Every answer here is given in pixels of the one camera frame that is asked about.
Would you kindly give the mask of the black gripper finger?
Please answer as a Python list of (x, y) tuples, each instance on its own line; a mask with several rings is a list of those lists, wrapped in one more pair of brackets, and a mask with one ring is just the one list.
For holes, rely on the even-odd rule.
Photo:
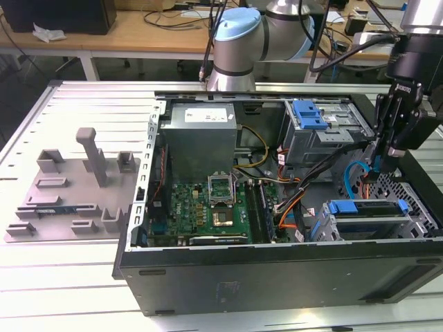
[(406, 150), (416, 150), (442, 124), (442, 99), (422, 100), (409, 112), (401, 109), (388, 136), (387, 156), (401, 158)]
[(397, 159), (389, 156), (392, 116), (396, 111), (396, 86), (392, 85), (387, 94), (379, 94), (375, 104), (374, 132), (376, 133), (375, 148), (372, 152), (372, 168), (378, 172), (393, 172), (397, 167)]

